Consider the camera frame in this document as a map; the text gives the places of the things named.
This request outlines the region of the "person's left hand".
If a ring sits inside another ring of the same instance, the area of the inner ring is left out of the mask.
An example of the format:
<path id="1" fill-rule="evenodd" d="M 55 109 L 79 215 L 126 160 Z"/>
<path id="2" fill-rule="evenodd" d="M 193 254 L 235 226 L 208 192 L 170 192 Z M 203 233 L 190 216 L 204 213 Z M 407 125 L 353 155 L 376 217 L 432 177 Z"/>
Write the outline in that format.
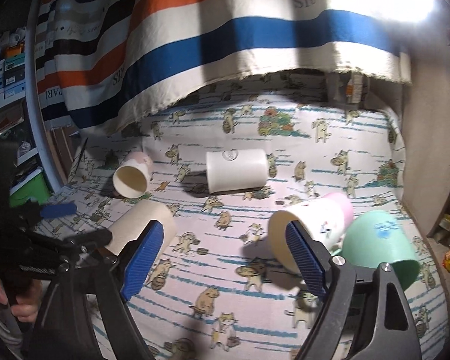
<path id="1" fill-rule="evenodd" d="M 33 280 L 30 287 L 16 297 L 16 304 L 11 306 L 11 313 L 22 323 L 34 323 L 40 308 L 40 298 L 42 294 L 42 283 L 40 280 Z M 0 303 L 8 305 L 8 297 L 0 281 Z"/>

